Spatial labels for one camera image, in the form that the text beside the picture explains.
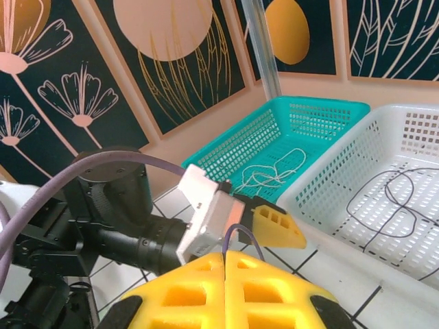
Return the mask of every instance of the flower illustration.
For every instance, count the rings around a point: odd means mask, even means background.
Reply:
[[[51,178],[44,169],[39,167],[18,148],[20,141],[29,136],[39,125],[40,120],[33,114],[25,118],[22,108],[11,105],[8,99],[3,100],[3,105],[0,105],[0,141],[6,146],[13,147],[31,165]]]
[[[72,120],[78,127],[84,128],[95,144],[102,148],[88,126],[110,110],[119,100],[119,96],[112,88],[101,93],[101,87],[101,80],[88,73],[86,65],[81,65],[80,72],[61,77],[60,89],[46,80],[38,87],[38,94],[60,114]]]
[[[54,21],[41,31],[41,27],[48,18],[47,11],[50,10],[50,4],[44,3],[48,1],[32,1],[32,4],[28,6],[34,7],[37,3],[39,8],[29,8],[29,12],[26,13],[20,13],[19,9],[26,5],[24,3],[17,5],[16,2],[22,1],[3,1],[3,31],[0,29],[0,71],[9,74],[23,72],[29,65],[52,56],[73,40],[73,34],[67,29],[62,19]],[[33,14],[35,19],[22,23],[16,17],[17,14],[23,16]]]
[[[50,58],[73,41],[73,34],[62,19],[46,26],[50,4],[51,0],[3,0],[3,7],[0,4],[0,71],[11,75],[54,134],[77,156],[78,152],[46,116],[18,76],[29,65]]]

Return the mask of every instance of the basket hole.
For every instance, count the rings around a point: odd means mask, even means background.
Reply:
[[[163,306],[202,306],[205,304],[206,291],[202,287],[172,287],[163,301]]]
[[[281,217],[281,226],[283,228],[289,228],[289,223],[288,223],[288,220],[286,218]]]
[[[198,271],[212,271],[212,264],[207,263],[197,268]]]
[[[264,316],[250,313],[248,315],[248,329],[295,329],[296,324],[293,319],[286,319],[276,316]]]
[[[154,320],[151,323],[150,329],[201,329],[201,321],[198,323],[194,323],[193,320],[187,323],[172,323],[163,320]]]
[[[261,216],[268,218],[268,214],[269,214],[268,209],[261,209],[260,214]]]
[[[279,292],[269,284],[244,283],[244,301],[246,303],[282,303]]]
[[[240,260],[238,262],[238,269],[256,269],[256,264],[248,262],[247,260]]]

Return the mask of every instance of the plastic basket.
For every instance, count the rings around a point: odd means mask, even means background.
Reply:
[[[277,204],[332,254],[439,305],[439,106],[372,111]]]
[[[340,136],[370,112],[364,103],[307,97],[278,97],[231,127],[183,162],[212,180],[230,180],[239,193],[275,202],[282,192]],[[281,179],[246,183],[254,170]]]

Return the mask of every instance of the wall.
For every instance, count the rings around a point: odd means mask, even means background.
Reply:
[[[123,81],[126,86],[130,86],[131,81],[125,74],[126,70],[121,64],[118,54],[115,53],[112,43],[107,39],[105,31],[99,24],[99,20],[96,19],[95,11],[91,7],[90,2],[87,0],[76,1],[80,4],[78,7],[83,8],[81,11],[82,18],[88,24],[92,34],[94,33],[95,42],[104,54],[107,63],[112,66],[113,75],[117,75],[120,81]],[[167,134],[164,139],[160,140],[155,135],[152,140],[153,145],[147,146],[143,150],[144,153],[172,163],[181,164],[188,156],[195,153],[265,102],[266,98],[262,85],[254,85],[252,81],[233,5],[231,1],[222,1],[222,4],[247,88],[213,106],[205,113],[198,115],[198,117],[184,124],[184,127],[181,127],[182,129],[175,129],[175,132]],[[126,93],[134,100],[132,106],[134,109],[143,107],[133,89],[127,89]],[[149,124],[150,131],[153,131],[150,121],[147,118],[145,118],[145,121]],[[164,193],[167,189],[178,183],[178,177],[163,172],[160,169],[148,167],[148,173],[154,196]]]
[[[294,77],[280,73],[282,92],[285,95],[303,95],[348,99],[369,103],[372,108],[389,103],[438,103],[437,86],[408,86],[398,82],[379,80],[348,81],[346,44],[344,38],[343,8],[341,1],[332,1],[333,28],[339,80],[321,77]]]
[[[246,88],[238,91],[219,102],[217,105],[205,110],[192,120],[187,121],[164,136],[160,136],[157,132],[155,122],[151,115],[147,113],[148,105],[139,92],[128,67],[123,61],[121,52],[115,48],[114,39],[109,36],[108,30],[102,25],[102,17],[99,17],[99,10],[94,1],[91,0],[72,0],[79,12],[81,19],[84,21],[88,32],[91,34],[94,43],[97,45],[100,53],[105,59],[112,76],[116,80],[118,87],[126,98],[126,101],[139,122],[139,125],[147,132],[147,138],[150,142],[141,151],[156,156],[170,162],[181,164],[181,162],[188,156],[196,152],[199,148],[213,140],[216,136],[227,130],[240,119],[251,113],[265,102],[265,94],[261,84],[254,85],[250,68],[248,67],[248,59],[244,50],[241,34],[239,33],[239,26],[235,16],[233,5],[230,1],[222,1],[226,22],[230,31],[235,53],[241,67]],[[57,4],[58,9],[61,3],[52,1]],[[75,35],[76,40],[81,39],[81,34]],[[69,60],[69,56],[75,59],[76,54],[72,52],[70,55],[64,52],[65,56],[62,60]],[[114,134],[123,134],[123,131],[112,132]],[[3,172],[7,180],[14,181],[14,178],[9,173],[1,168],[0,173]],[[153,196],[158,196],[167,189],[174,186],[178,178],[167,172],[159,169],[148,167],[150,177],[150,185]]]

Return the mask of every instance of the wall art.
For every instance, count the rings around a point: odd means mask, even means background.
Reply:
[[[217,0],[91,0],[166,134],[244,89]]]
[[[439,79],[438,0],[345,0],[350,77]]]
[[[242,0],[235,0],[254,79],[261,79]],[[330,0],[262,0],[279,72],[337,75]]]
[[[0,3],[0,164],[42,185],[81,151],[148,139],[70,0]]]

